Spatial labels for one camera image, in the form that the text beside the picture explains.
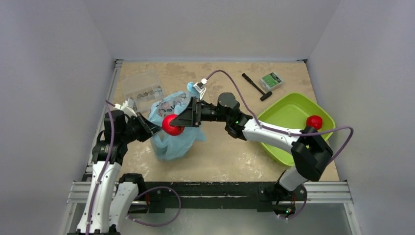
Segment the blue plastic bag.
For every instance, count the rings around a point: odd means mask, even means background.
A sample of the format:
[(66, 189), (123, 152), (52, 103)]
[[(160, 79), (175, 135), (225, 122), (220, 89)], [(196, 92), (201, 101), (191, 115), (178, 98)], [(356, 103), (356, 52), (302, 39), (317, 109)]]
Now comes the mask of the blue plastic bag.
[(161, 127), (161, 131), (151, 139), (151, 146), (159, 161), (171, 161), (183, 157), (195, 141), (205, 141), (206, 135), (199, 127), (172, 126), (170, 122), (190, 103), (192, 97), (200, 93), (189, 82), (187, 92), (175, 92), (155, 102), (150, 109), (148, 120)]

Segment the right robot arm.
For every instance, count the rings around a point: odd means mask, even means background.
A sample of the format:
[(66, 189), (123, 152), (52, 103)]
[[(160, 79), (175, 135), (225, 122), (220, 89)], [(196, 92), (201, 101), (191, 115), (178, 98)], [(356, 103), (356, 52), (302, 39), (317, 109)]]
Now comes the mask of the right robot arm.
[(220, 94), (217, 105), (204, 104), (192, 97), (180, 114), (166, 117), (162, 127), (168, 134), (179, 135), (184, 128), (199, 127), (203, 121), (224, 122), (226, 132), (235, 139), (265, 143), (292, 155), (294, 165), (282, 173), (275, 185), (280, 199), (287, 199), (307, 181), (319, 181), (333, 156), (332, 149), (315, 128), (282, 128), (256, 120), (240, 111), (232, 93)]

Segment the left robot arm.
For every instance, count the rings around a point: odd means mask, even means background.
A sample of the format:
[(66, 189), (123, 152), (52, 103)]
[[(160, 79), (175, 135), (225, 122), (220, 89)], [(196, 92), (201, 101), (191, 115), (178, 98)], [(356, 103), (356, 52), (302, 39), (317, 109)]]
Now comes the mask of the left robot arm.
[(145, 142), (161, 127), (127, 108), (108, 111), (103, 130), (92, 149), (92, 180), (82, 217), (75, 235), (118, 235), (133, 200), (146, 194), (144, 179), (138, 173), (117, 178), (127, 145)]

